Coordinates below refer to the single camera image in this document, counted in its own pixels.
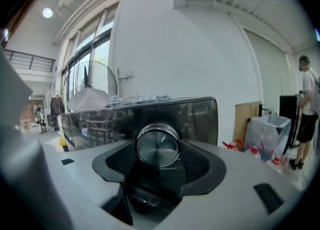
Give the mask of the black pedestal fan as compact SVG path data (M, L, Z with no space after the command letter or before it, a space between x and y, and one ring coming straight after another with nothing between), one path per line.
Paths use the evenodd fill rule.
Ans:
M63 83L62 99L66 111L71 111L67 103L70 98L84 87L105 91L110 97L118 92L113 72L105 64L96 61L77 62L69 69Z

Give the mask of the large leaning cardboard sheet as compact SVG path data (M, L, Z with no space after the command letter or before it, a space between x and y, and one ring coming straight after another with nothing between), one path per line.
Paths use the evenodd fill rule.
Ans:
M237 104L235 106L235 124L233 132L233 140L245 140L247 123L252 117L259 116L259 106L261 101Z

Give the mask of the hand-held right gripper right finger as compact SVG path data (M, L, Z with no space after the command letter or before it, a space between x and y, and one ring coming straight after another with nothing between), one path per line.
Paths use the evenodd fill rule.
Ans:
M284 218L301 192L282 174L257 158L193 141L226 164L224 180L210 193L185 196L154 230L270 230ZM268 214L254 186L267 183L283 204Z

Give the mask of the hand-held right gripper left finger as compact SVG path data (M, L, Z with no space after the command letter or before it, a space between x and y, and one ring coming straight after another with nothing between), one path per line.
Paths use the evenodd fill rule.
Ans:
M63 204L70 230L134 230L109 213L123 197L121 185L105 181L92 166L94 158L109 147L64 153L49 144L42 148L50 182Z

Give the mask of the black-framed window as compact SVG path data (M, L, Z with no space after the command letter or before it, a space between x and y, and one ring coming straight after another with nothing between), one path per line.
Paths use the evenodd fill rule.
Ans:
M109 67L111 33L118 6L104 9L69 40L61 73L62 97L64 80L77 62L96 61Z

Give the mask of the black cabinet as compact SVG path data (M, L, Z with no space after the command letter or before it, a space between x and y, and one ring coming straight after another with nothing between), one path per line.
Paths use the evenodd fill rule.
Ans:
M282 95L279 97L279 115L291 120L291 127L284 152L292 148L297 133L300 109L297 107L298 95Z

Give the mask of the black washing machine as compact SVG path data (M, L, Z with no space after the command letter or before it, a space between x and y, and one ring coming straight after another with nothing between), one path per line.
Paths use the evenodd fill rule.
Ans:
M173 209L183 196L183 187L205 175L208 160L187 146L187 141L210 145L218 142L218 108L212 97L178 98L153 103L116 106L103 110L62 114L62 129L76 149L93 148L118 141L129 146L106 160L123 176L133 208L146 213L149 207ZM166 167L148 166L136 153L136 138L147 125L163 122L180 137L177 160Z

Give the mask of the clear water bottle red cap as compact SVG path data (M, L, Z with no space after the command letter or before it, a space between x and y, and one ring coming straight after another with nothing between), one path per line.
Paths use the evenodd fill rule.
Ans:
M250 155L254 156L255 158L261 160L261 151L262 150L264 150L263 143L260 143L259 145L250 145L248 143L245 154L250 154Z
M283 167L285 166L288 158L286 156L277 155L273 150L269 153L269 160L266 161L266 164L278 172L279 174L283 173Z
M235 150L235 151L240 151L242 152L243 147L244 147L244 143L238 139L236 139L233 142L230 143L226 143L226 142L222 142L222 144L229 150Z

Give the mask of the black railing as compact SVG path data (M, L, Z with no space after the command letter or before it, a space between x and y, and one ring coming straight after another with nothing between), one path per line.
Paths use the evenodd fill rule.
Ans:
M4 54L14 68L24 70L35 70L51 73L55 60L45 57L40 57L32 54L5 50Z

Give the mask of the black bin with yellow lid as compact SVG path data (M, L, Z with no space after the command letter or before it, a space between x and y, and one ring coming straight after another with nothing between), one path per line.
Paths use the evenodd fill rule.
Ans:
M68 145L67 145L67 141L64 138L59 137L59 145L63 148L64 152L68 152L69 151L69 148L68 148Z

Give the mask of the grey wall pipe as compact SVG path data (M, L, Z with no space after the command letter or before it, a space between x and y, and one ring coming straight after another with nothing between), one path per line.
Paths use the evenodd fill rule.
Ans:
M119 96L122 98L122 97L123 97L122 80L125 80L126 77L122 77L122 76L120 75L120 70L119 70L119 69L117 69L117 76L118 76Z

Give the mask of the silver metal control knob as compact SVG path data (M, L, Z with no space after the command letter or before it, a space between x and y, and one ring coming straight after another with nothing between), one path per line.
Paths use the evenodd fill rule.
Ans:
M180 137L166 123L151 123L137 135L136 154L148 166L166 167L174 163L180 154Z

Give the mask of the dark hanging garment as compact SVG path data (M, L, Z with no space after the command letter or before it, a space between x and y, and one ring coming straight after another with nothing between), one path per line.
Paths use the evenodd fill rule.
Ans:
M50 114L58 116L65 112L65 106L61 95L52 96L50 101Z

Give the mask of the checked cloth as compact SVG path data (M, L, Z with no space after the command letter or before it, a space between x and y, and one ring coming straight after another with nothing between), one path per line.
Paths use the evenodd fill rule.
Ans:
M153 103L159 101L170 100L170 95L135 95L130 97L118 98L112 96L107 101L107 107L116 107L124 105L134 105L134 104L143 104L143 103Z

